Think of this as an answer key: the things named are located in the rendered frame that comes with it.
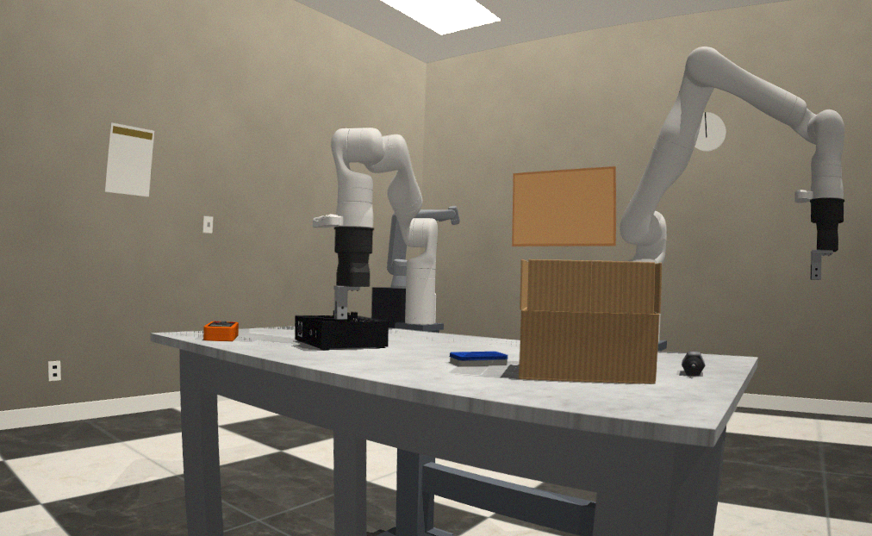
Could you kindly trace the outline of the brown cardboard box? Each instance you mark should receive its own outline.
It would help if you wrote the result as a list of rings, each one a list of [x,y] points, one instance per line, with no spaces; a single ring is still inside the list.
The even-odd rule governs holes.
[[[662,263],[522,259],[519,379],[656,383],[661,291]]]

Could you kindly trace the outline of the orange digital multimeter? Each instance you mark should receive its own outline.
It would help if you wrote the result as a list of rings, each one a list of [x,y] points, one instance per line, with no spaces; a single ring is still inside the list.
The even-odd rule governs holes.
[[[238,335],[239,323],[232,321],[211,321],[203,327],[204,341],[234,341]]]

